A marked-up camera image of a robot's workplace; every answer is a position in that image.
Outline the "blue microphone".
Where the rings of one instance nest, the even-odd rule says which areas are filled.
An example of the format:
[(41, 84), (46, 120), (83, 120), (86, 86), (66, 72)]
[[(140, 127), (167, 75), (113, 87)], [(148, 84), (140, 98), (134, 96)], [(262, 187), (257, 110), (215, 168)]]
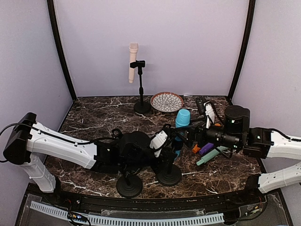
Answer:
[[(190, 124), (190, 111), (187, 109), (180, 109), (175, 120), (175, 126), (179, 128), (179, 127), (186, 127), (189, 124)], [(181, 149), (183, 147), (183, 141), (179, 137), (176, 137), (173, 141), (173, 145), (174, 145), (174, 151), (177, 154), (176, 158), (178, 158), (181, 153)]]

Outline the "mint green microphone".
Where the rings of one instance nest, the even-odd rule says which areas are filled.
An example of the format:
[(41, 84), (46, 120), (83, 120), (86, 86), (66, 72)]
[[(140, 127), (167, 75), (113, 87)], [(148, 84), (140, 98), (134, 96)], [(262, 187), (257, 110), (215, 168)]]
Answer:
[(210, 152), (208, 152), (207, 154), (205, 154), (203, 157), (201, 157), (201, 159), (199, 161), (196, 162), (197, 166), (200, 166), (204, 163), (207, 163), (208, 161), (210, 161), (211, 159), (213, 159), (215, 156), (219, 155), (220, 152), (218, 151), (226, 151), (228, 150), (227, 147), (224, 146), (220, 146), (218, 148), (215, 148), (213, 150), (211, 150)]

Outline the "black stand of blue microphone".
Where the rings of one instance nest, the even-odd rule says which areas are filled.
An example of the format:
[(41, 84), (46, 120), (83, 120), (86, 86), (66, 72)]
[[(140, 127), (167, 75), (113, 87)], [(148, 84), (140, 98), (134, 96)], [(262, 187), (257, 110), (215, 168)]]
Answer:
[(171, 141), (171, 146), (165, 146), (163, 157), (164, 161), (160, 166), (160, 170), (156, 174), (158, 182), (164, 186), (175, 186), (182, 179), (181, 169), (174, 164), (174, 161), (179, 156), (183, 142), (176, 138)]

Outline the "orange microphone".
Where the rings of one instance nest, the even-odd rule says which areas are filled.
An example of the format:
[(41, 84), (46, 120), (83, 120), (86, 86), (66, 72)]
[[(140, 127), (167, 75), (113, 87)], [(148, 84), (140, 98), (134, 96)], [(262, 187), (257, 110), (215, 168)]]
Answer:
[(198, 147), (198, 145), (195, 145), (194, 148), (192, 149), (193, 153), (197, 153), (201, 150), (202, 148)]

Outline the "purple microphone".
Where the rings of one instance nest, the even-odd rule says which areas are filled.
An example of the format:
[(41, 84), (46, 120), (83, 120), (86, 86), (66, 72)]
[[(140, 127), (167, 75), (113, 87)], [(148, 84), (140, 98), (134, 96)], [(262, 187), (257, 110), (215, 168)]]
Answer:
[(199, 154), (200, 155), (204, 155), (206, 153), (208, 153), (209, 151), (211, 151), (214, 148), (214, 144), (212, 143), (207, 143), (206, 145), (204, 145), (200, 150), (199, 150)]

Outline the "black stand of purple microphone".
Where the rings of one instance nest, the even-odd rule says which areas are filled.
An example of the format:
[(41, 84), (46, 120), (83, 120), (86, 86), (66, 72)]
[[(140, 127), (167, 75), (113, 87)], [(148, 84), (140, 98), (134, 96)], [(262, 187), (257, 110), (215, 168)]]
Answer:
[(124, 198), (135, 198), (143, 190), (143, 182), (138, 177), (141, 168), (130, 171), (119, 171), (120, 178), (117, 180), (116, 189)]

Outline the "beige microphone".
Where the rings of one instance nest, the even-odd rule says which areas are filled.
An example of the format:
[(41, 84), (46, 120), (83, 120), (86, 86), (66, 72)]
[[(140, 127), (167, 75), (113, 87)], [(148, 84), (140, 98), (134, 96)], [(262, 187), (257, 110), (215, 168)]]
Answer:
[[(136, 62), (138, 50), (139, 50), (138, 43), (131, 42), (129, 44), (129, 65), (131, 65), (131, 63), (133, 62)], [(133, 83), (134, 78), (135, 78), (135, 69), (129, 66), (129, 76), (128, 76), (129, 83)]]

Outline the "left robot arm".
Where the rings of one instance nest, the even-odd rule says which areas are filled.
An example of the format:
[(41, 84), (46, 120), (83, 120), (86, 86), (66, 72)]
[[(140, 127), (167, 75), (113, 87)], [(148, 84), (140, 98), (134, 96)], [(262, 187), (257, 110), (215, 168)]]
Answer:
[(127, 198), (136, 197), (142, 191), (143, 184), (137, 174), (145, 167), (150, 167), (162, 184), (169, 170), (175, 170), (176, 178), (181, 178), (180, 170), (173, 164), (175, 153), (169, 147), (173, 139), (169, 125), (152, 137), (141, 131), (122, 133), (114, 129), (110, 137), (90, 141), (51, 130), (37, 122), (34, 113), (27, 113), (10, 127), (12, 131), (3, 150), (5, 161), (21, 166), (56, 205), (66, 202), (66, 194), (60, 190), (60, 180), (47, 170), (39, 154), (97, 173), (121, 174), (116, 188)]

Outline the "black stand of beige microphone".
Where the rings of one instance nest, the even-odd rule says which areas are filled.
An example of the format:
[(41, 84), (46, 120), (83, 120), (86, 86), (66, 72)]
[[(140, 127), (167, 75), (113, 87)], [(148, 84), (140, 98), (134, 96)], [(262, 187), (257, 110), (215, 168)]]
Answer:
[(131, 63), (130, 65), (132, 68), (138, 68), (138, 75), (139, 75), (139, 94), (140, 94), (140, 100), (135, 103), (134, 105), (134, 111), (139, 114), (148, 113), (151, 110), (150, 102), (144, 101), (143, 95), (144, 95), (144, 89), (143, 89), (143, 82), (142, 82), (142, 74), (143, 74), (143, 68), (145, 67), (145, 61), (138, 61)]

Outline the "black stand of orange microphone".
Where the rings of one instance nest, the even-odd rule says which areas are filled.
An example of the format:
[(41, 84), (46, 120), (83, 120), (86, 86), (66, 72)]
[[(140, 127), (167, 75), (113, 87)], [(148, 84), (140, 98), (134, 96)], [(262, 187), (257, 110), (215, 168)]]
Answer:
[(112, 131), (111, 131), (111, 135), (114, 139), (122, 139), (123, 137), (123, 133), (121, 132), (120, 129), (118, 128), (114, 128)]

